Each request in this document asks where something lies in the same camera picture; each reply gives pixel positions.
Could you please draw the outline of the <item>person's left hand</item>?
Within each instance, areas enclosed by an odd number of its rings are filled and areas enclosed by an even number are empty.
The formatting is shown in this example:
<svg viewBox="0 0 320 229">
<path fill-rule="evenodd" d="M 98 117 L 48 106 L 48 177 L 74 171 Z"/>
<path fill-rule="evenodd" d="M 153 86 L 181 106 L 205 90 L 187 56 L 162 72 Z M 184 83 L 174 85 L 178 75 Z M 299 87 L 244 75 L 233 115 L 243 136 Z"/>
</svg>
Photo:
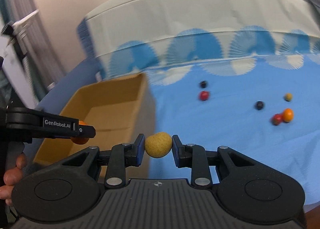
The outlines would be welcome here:
<svg viewBox="0 0 320 229">
<path fill-rule="evenodd" d="M 12 206 L 12 190 L 14 186 L 23 178 L 23 169 L 27 165 L 25 153 L 21 153 L 16 160 L 16 166 L 7 170 L 3 176 L 4 185 L 1 186 L 1 200 L 4 200 L 7 206 Z"/>
</svg>

